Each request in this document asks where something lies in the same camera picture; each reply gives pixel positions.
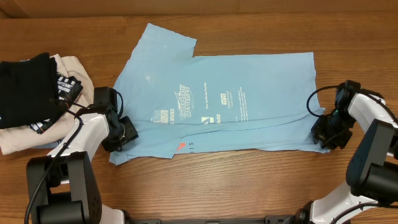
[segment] wooden table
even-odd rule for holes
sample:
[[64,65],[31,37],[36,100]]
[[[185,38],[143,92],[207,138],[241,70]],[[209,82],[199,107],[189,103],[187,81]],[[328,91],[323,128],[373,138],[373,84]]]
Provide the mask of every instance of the wooden table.
[[[314,52],[317,86],[347,79],[382,93],[398,113],[398,14],[318,12],[223,16],[0,19],[0,60],[41,52],[75,55],[95,86],[113,86],[150,22],[198,40],[195,55]],[[334,92],[320,93],[332,108]],[[345,179],[363,137],[330,154],[257,150],[140,158],[121,166],[99,149],[93,168],[103,203],[134,218],[237,218],[292,214]],[[0,156],[0,223],[22,223],[25,166],[46,150]],[[353,223],[396,223],[398,211],[372,209]]]

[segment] beige cloth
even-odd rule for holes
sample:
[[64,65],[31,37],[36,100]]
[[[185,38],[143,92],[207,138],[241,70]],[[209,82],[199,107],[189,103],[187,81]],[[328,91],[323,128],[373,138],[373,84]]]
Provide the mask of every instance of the beige cloth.
[[[81,81],[83,89],[76,103],[88,106],[93,103],[94,86],[93,82],[86,73],[85,68],[74,56],[60,57],[58,54],[53,56],[57,61],[57,71],[66,77],[74,76]],[[70,110],[77,112],[80,108],[72,106]],[[65,113],[55,124],[53,124],[43,134],[37,134],[28,126],[18,128],[8,128],[0,130],[0,148],[3,155],[21,151],[34,146],[40,146],[58,139],[64,138],[72,129],[74,117]]]

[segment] stacked clothing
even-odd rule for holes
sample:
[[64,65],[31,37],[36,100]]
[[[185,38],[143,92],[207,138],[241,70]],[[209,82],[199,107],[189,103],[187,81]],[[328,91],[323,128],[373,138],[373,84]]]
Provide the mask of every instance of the stacked clothing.
[[[20,66],[23,69],[11,67],[13,73],[5,72],[10,71],[10,64],[14,67]],[[51,64],[53,69],[51,69],[51,67],[48,68],[47,64]],[[59,139],[64,138],[74,125],[73,115],[65,113],[65,111],[70,110],[76,113],[80,109],[72,105],[71,102],[74,101],[82,106],[88,106],[93,103],[93,83],[76,57],[61,58],[58,54],[53,57],[49,57],[48,54],[40,54],[24,62],[1,62],[0,68],[2,68],[0,69],[0,88],[3,87],[2,80],[4,79],[8,80],[9,83],[13,80],[25,83],[25,78],[27,77],[30,78],[31,83],[28,87],[24,85],[24,87],[30,88],[29,96],[26,96],[25,90],[21,92],[21,95],[18,95],[18,97],[20,97],[18,101],[20,103],[23,101],[23,104],[16,111],[25,110],[23,113],[27,113],[26,120],[24,120],[23,123],[1,126],[0,148],[4,155],[51,142],[57,142]],[[4,93],[2,92],[2,97],[0,97],[1,101],[13,101],[13,91],[17,90],[13,90],[13,88],[10,87],[7,88],[11,89],[12,95],[9,94],[8,96],[10,96],[10,98],[5,99],[3,97],[5,95],[3,95]],[[43,93],[40,92],[40,97],[36,94],[37,90],[43,91]],[[36,102],[36,104],[29,102],[30,105],[27,106],[24,101],[24,96],[29,97],[29,99]],[[40,114],[40,117],[35,117],[33,119],[30,116],[31,111],[34,111],[34,114]],[[2,116],[3,114],[7,113],[3,113],[3,111],[0,110],[2,119],[4,119]]]
[[[139,138],[111,162],[252,148],[327,152],[310,137],[312,53],[192,57],[195,44],[148,24],[114,86]],[[316,96],[309,107],[323,113]]]

